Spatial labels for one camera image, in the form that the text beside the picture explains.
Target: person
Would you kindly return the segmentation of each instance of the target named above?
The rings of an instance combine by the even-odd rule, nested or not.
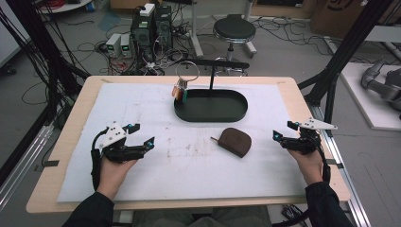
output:
[[[323,162],[319,152],[303,155],[288,151],[296,160],[307,187],[306,200],[312,226],[353,226],[339,206],[339,198],[330,185],[323,181]],[[113,224],[113,198],[124,182],[127,172],[137,161],[125,164],[102,160],[100,184],[97,191],[83,201],[71,214],[63,227],[110,227]],[[271,226],[267,206],[223,207],[213,210],[211,217],[193,220],[188,210],[166,209],[135,211],[133,226],[189,226],[236,227]]]

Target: white mat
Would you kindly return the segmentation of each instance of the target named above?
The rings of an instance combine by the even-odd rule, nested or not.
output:
[[[401,131],[399,119],[401,112],[393,109],[378,93],[360,86],[363,73],[371,66],[371,64],[348,63],[342,70],[341,77],[372,129]],[[376,80],[384,83],[387,73],[398,68],[399,66],[384,65]]]
[[[58,201],[82,201],[94,192],[91,145],[113,121],[121,126],[141,124],[140,131],[128,136],[127,146],[155,136],[155,148],[131,169],[117,201],[303,196],[305,183],[295,161],[271,139],[272,130],[296,136],[287,128],[288,114],[277,86],[218,87],[239,91],[248,99],[242,120],[184,122],[174,113],[172,85],[104,84],[68,165]],[[229,127],[245,131],[253,140],[242,159],[210,139],[219,138]]]

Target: hand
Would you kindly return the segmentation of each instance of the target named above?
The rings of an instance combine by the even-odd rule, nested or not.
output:
[[[323,161],[317,150],[306,155],[303,155],[301,152],[296,150],[288,149],[288,152],[297,161],[298,167],[300,168],[301,173],[304,175],[307,185],[323,181]]]
[[[105,195],[112,201],[124,182],[128,171],[136,162],[137,160],[132,160],[124,164],[119,164],[110,162],[106,157],[103,157],[97,192]]]

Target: round stool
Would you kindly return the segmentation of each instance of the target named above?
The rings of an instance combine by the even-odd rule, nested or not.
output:
[[[216,60],[238,61],[233,58],[234,44],[245,44],[251,41],[256,33],[256,28],[251,22],[242,19],[239,15],[229,15],[215,22],[213,33],[222,41],[230,43],[227,56]],[[231,75],[231,71],[236,71],[247,76],[243,69],[225,68],[225,71],[228,75]]]

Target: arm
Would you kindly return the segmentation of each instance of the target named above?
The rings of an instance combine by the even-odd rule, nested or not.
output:
[[[312,226],[353,226],[339,206],[339,198],[322,178],[322,157],[318,151],[303,155],[289,150],[307,184],[306,200]]]
[[[118,164],[103,158],[100,184],[97,191],[83,201],[62,226],[112,226],[113,199],[124,182],[128,171],[135,163],[136,160]]]

